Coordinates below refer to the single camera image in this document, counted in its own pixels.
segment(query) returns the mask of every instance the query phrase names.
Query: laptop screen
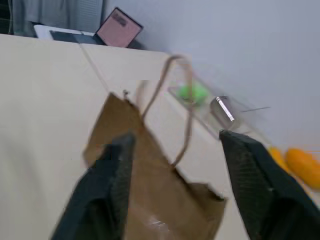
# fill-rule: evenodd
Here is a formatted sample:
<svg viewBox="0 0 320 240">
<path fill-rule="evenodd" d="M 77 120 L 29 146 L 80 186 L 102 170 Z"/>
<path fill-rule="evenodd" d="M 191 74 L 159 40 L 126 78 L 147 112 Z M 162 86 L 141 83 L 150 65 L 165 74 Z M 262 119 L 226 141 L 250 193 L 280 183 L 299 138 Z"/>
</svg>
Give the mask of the laptop screen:
<svg viewBox="0 0 320 240">
<path fill-rule="evenodd" d="M 116 7 L 96 34 L 107 46 L 126 48 L 142 28 L 140 24 Z"/>
</svg>

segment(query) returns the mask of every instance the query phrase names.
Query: orange object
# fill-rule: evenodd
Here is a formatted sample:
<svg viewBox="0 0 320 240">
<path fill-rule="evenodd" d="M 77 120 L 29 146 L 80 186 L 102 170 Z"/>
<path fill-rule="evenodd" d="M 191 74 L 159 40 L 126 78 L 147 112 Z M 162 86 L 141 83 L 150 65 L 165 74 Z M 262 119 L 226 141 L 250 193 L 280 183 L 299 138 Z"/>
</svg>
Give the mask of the orange object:
<svg viewBox="0 0 320 240">
<path fill-rule="evenodd" d="M 320 190 L 320 163 L 312 154 L 298 148 L 289 148 L 285 160 L 289 169 L 305 184 Z"/>
<path fill-rule="evenodd" d="M 268 152 L 271 155 L 271 157 L 273 158 L 273 160 L 276 162 L 276 164 L 278 164 L 288 174 L 291 173 L 291 171 L 289 170 L 289 167 L 285 161 L 284 156 L 282 155 L 281 151 L 278 148 L 272 146 L 268 149 Z"/>
</svg>

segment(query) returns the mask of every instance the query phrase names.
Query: paper bag handle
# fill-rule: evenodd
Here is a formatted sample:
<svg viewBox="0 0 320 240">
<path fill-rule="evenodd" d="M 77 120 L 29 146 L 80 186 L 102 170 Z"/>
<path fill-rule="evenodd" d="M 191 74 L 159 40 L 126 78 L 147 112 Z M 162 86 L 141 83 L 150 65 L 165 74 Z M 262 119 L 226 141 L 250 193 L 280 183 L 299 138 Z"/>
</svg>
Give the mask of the paper bag handle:
<svg viewBox="0 0 320 240">
<path fill-rule="evenodd" d="M 161 78 L 156 86 L 156 89 L 154 91 L 154 94 L 150 100 L 150 102 L 148 103 L 148 105 L 145 108 L 145 111 L 142 114 L 142 121 L 145 121 L 146 115 L 150 109 L 150 107 L 152 106 L 152 104 L 154 103 L 154 101 L 156 100 L 157 96 L 159 95 L 159 92 L 166 80 L 166 77 L 168 75 L 168 72 L 170 70 L 170 67 L 172 65 L 172 63 L 175 60 L 183 60 L 183 64 L 178 62 L 180 65 L 182 65 L 184 68 L 184 72 L 185 72 L 185 78 L 186 78 L 186 82 L 188 85 L 188 117 L 187 117 L 187 122 L 186 122 L 186 126 L 185 126 L 185 131 L 184 131 L 184 143 L 182 146 L 182 149 L 180 150 L 179 154 L 176 156 L 175 161 L 172 163 L 172 166 L 175 168 L 176 165 L 181 161 L 181 159 L 183 158 L 183 156 L 186 153 L 186 150 L 189 146 L 190 143 L 190 139 L 191 139 L 191 135 L 192 135 L 192 121 L 193 121 L 193 111 L 194 111 L 194 101 L 193 101 L 193 72 L 192 72 L 192 67 L 190 62 L 181 55 L 173 55 L 171 57 L 169 57 L 164 64 L 164 67 L 162 69 L 162 73 L 161 73 Z"/>
</svg>

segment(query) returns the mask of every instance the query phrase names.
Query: green ball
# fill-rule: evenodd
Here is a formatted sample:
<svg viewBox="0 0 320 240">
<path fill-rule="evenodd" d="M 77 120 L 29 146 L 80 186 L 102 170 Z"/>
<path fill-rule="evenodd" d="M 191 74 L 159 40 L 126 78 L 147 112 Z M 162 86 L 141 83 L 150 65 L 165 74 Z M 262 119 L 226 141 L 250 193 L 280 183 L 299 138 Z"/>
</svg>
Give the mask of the green ball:
<svg viewBox="0 0 320 240">
<path fill-rule="evenodd" d="M 189 86 L 185 85 L 179 88 L 177 95 L 183 100 L 189 100 Z M 208 96 L 208 91 L 203 86 L 194 85 L 192 87 L 192 98 L 195 104 L 202 104 Z"/>
</svg>

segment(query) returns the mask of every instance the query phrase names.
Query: gray curtain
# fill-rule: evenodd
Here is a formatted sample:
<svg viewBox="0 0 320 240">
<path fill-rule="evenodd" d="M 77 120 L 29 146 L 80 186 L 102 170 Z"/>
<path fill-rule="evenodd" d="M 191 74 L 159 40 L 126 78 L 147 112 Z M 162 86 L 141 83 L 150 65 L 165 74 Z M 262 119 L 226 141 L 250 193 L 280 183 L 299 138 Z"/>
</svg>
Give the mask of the gray curtain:
<svg viewBox="0 0 320 240">
<path fill-rule="evenodd" d="M 12 0 L 13 33 L 34 37 L 32 23 L 73 29 L 77 0 Z"/>
</svg>

